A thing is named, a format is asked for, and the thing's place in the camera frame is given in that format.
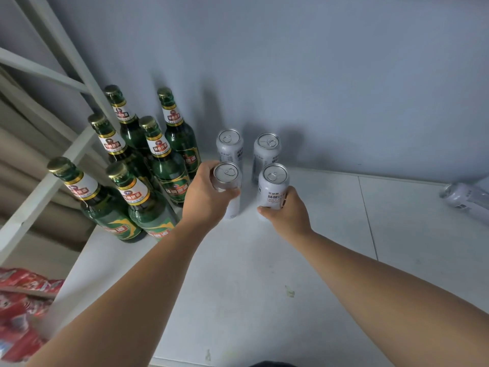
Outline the person's right hand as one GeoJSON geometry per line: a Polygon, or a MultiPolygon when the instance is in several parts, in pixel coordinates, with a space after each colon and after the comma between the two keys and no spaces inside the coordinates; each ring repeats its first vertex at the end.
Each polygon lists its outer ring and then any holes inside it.
{"type": "Polygon", "coordinates": [[[284,204],[271,223],[276,232],[293,246],[314,234],[306,206],[293,186],[287,188],[284,204]]]}

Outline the person's left hand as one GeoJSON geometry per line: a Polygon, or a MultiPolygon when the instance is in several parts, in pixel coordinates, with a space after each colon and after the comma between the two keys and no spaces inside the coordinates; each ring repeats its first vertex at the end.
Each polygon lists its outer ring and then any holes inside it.
{"type": "Polygon", "coordinates": [[[217,190],[210,180],[211,171],[218,163],[217,160],[208,160],[200,164],[186,192],[182,224],[211,231],[223,219],[229,202],[216,200],[217,190]]]}

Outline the white drink can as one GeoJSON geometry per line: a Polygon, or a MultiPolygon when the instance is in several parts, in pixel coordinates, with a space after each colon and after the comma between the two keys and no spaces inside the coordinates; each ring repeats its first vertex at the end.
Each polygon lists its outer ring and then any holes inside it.
{"type": "MultiPolygon", "coordinates": [[[[223,161],[218,163],[211,171],[210,180],[212,186],[218,192],[226,190],[238,189],[241,190],[242,172],[240,168],[233,162],[223,161]]],[[[240,212],[241,196],[232,199],[226,209],[224,219],[234,219],[240,212]]]]}
{"type": "Polygon", "coordinates": [[[216,139],[221,162],[232,162],[243,171],[243,138],[236,129],[223,129],[216,139]]]}
{"type": "Polygon", "coordinates": [[[260,172],[258,181],[258,205],[279,210],[284,204],[290,176],[286,167],[272,163],[260,172]]]}
{"type": "Polygon", "coordinates": [[[277,134],[262,133],[254,142],[252,182],[258,183],[260,173],[265,166],[278,162],[281,152],[281,141],[277,134]]]}

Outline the person's left forearm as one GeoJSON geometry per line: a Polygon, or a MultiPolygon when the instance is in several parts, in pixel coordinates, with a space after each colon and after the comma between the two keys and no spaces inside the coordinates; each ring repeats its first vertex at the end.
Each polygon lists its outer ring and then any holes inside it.
{"type": "Polygon", "coordinates": [[[148,367],[210,227],[182,220],[26,367],[148,367]]]}

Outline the person's right forearm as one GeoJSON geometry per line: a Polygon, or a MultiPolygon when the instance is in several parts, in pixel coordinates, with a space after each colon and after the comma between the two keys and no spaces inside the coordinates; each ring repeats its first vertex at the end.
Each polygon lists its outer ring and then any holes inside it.
{"type": "Polygon", "coordinates": [[[489,367],[488,313],[312,230],[288,241],[396,367],[489,367]]]}

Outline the group of green beer bottles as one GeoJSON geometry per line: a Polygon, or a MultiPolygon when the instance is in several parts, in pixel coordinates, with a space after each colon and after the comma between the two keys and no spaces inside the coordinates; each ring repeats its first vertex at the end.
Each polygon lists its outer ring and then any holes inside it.
{"type": "Polygon", "coordinates": [[[200,163],[193,131],[174,102],[162,107],[170,130],[164,133],[155,117],[132,111],[119,86],[105,86],[104,94],[120,132],[103,113],[88,122],[107,152],[113,186],[101,185],[66,157],[52,159],[47,169],[80,201],[83,214],[120,241],[160,240],[180,221],[174,206],[183,207],[200,163]]]}

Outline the white plastic bottle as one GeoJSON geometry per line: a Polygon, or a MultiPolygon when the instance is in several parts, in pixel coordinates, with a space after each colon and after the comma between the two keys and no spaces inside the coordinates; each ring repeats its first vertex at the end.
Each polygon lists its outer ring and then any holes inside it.
{"type": "Polygon", "coordinates": [[[439,192],[439,197],[453,208],[489,211],[489,192],[474,185],[462,182],[448,184],[439,192]]]}

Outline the beige curtain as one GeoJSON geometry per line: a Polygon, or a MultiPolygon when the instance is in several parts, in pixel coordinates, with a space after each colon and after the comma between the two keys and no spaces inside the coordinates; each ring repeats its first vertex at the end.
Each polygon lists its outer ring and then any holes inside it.
{"type": "MultiPolygon", "coordinates": [[[[6,81],[35,101],[0,67],[0,227],[47,175],[48,161],[61,156],[70,141],[40,117],[51,113],[43,107],[31,109],[12,92],[6,81]]],[[[42,237],[73,251],[81,251],[95,223],[85,217],[81,204],[61,186],[29,229],[27,237],[42,237]]]]}

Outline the pile of red snack packets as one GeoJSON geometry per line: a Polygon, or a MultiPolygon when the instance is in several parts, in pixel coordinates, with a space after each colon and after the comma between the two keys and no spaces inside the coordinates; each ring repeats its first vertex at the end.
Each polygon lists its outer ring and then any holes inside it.
{"type": "Polygon", "coordinates": [[[0,361],[26,362],[46,343],[38,325],[63,284],[64,279],[0,267],[0,361]]]}

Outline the white metal shelf frame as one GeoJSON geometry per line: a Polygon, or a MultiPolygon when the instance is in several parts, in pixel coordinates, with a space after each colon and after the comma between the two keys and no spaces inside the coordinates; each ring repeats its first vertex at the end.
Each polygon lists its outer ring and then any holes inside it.
{"type": "MultiPolygon", "coordinates": [[[[118,124],[118,120],[110,109],[110,105],[105,99],[101,87],[96,82],[93,74],[90,72],[48,1],[11,1],[24,19],[31,25],[32,29],[40,35],[42,40],[44,37],[47,37],[54,42],[55,46],[60,50],[61,55],[69,61],[70,66],[76,72],[79,79],[70,78],[65,73],[60,73],[49,67],[45,67],[4,48],[0,48],[0,63],[91,96],[98,108],[113,124],[114,128],[119,130],[120,125],[118,124]]],[[[95,140],[95,132],[90,126],[87,126],[80,135],[77,135],[70,127],[50,112],[41,112],[44,109],[42,106],[31,100],[29,95],[19,91],[8,81],[4,79],[0,80],[0,87],[6,89],[16,100],[28,107],[29,110],[38,111],[41,120],[52,126],[59,134],[72,141],[70,147],[65,151],[64,156],[77,163],[85,154],[89,154],[99,165],[107,165],[107,161],[91,148],[95,140]]],[[[28,233],[52,197],[58,192],[61,184],[58,178],[48,173],[30,195],[26,197],[11,218],[3,225],[0,229],[0,265],[8,259],[24,235],[28,233]]]]}

